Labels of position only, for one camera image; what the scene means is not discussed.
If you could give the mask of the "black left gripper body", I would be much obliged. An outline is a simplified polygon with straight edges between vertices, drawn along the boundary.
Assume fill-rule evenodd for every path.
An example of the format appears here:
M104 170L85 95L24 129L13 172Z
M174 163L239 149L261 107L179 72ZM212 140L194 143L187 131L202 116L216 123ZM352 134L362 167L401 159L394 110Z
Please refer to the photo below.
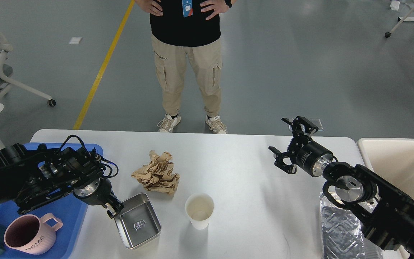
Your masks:
M101 205L104 208L116 203L111 182L104 178L97 178L82 189L75 188L73 195L88 205Z

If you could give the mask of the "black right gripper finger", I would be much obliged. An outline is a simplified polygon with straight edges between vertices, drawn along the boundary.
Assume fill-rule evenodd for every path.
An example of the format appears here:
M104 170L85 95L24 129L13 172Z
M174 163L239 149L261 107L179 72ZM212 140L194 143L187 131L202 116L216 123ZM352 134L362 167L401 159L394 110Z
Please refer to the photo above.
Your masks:
M274 146L269 146L269 150L273 152L275 162L274 165L278 168L280 168L282 171L286 172L287 174L295 174L297 172L296 165L294 164L295 159L295 152L294 151L286 151L281 152L278 149L276 149ZM291 160L290 164L286 164L284 162L285 158L289 158Z
M282 118L281 120L285 123L286 119L288 118ZM312 124L306 117L297 116L294 120L294 126L291 127L294 138L301 136L311 138L317 131L319 131L319 128Z

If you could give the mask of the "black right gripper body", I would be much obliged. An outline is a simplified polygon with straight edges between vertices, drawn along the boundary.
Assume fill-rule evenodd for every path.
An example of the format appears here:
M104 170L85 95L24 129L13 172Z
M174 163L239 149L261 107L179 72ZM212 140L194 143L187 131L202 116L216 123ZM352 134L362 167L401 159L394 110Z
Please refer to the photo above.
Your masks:
M334 160L332 151L310 137L294 137L289 144L290 160L312 177L319 177Z

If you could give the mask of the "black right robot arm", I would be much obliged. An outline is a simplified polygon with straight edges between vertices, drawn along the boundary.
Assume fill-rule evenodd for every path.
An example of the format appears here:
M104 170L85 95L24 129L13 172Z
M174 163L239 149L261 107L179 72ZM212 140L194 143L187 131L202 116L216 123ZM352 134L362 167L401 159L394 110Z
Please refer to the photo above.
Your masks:
M362 223L363 236L382 250L400 246L414 258L414 199L361 164L340 162L312 135L319 128L305 117L282 118L292 128L287 151L269 146L274 165L288 174L297 167L312 177L322 176L322 191L338 208L350 210Z

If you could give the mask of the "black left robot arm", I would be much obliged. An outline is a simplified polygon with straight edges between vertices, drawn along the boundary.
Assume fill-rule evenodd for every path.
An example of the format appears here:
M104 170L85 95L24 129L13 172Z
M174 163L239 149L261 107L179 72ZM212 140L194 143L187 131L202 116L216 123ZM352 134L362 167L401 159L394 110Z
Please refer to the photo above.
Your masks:
M34 150L16 143L0 150L0 204L14 201L24 215L73 194L87 205L100 205L114 218L124 209L112 190L110 178L117 165L79 139L79 148Z

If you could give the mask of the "person's left hand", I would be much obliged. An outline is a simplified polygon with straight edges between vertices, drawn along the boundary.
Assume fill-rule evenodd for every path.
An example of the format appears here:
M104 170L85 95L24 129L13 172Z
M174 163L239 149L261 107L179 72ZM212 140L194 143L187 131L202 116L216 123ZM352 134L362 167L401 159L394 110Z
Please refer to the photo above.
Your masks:
M236 0L206 0L200 6L202 13L212 12L206 17L206 20L210 20L219 14L226 13L236 2Z

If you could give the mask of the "person's right hand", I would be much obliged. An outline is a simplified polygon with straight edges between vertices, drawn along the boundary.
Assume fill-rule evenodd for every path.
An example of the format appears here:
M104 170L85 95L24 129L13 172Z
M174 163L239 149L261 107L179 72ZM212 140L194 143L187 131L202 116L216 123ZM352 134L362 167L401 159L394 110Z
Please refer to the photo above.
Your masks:
M163 16L161 0L135 0L134 1L145 13L154 16Z

